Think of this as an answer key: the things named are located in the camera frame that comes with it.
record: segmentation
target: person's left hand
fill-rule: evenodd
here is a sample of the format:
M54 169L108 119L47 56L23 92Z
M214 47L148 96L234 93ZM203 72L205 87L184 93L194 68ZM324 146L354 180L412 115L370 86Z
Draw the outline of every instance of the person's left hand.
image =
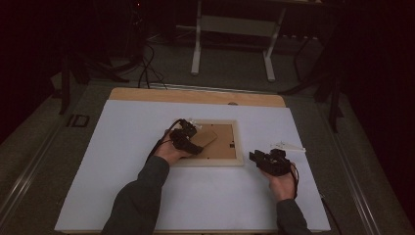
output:
M165 159L170 166L174 165L181 158L192 156L192 154L184 150L174 148L169 133L164 137L162 144L156 149L154 155Z

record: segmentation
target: long-sleeved shirt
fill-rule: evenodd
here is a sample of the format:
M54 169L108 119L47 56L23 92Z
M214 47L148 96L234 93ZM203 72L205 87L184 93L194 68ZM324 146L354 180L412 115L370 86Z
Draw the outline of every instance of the long-sleeved shirt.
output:
M166 160L151 157L137 180L125 185L117 194L110 218L101 234L153 234L160 211L161 188L168 172ZM277 217L279 228L287 234L310 234L296 201L279 202Z

